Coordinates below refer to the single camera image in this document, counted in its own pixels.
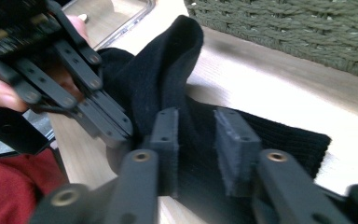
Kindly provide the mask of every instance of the red fabric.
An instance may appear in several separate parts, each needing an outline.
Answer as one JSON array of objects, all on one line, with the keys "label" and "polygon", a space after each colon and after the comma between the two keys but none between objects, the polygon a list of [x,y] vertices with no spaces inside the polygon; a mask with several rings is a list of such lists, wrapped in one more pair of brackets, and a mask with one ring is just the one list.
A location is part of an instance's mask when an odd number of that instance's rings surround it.
[{"label": "red fabric", "polygon": [[0,159],[0,224],[27,223],[38,200],[64,183],[49,149]]}]

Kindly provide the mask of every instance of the black fabric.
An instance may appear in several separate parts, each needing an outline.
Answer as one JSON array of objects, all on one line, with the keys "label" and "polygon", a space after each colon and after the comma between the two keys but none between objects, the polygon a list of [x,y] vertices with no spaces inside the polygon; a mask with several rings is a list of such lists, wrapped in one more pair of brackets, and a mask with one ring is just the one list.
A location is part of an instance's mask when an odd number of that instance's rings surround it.
[{"label": "black fabric", "polygon": [[[180,16],[136,56],[122,49],[102,49],[104,88],[126,109],[137,142],[151,133],[159,110],[179,108],[178,201],[209,223],[254,223],[248,199],[225,196],[213,148],[216,106],[186,96],[186,80],[202,43],[200,26]],[[263,148],[291,153],[316,176],[330,143],[328,136],[239,112],[260,136]]]}]

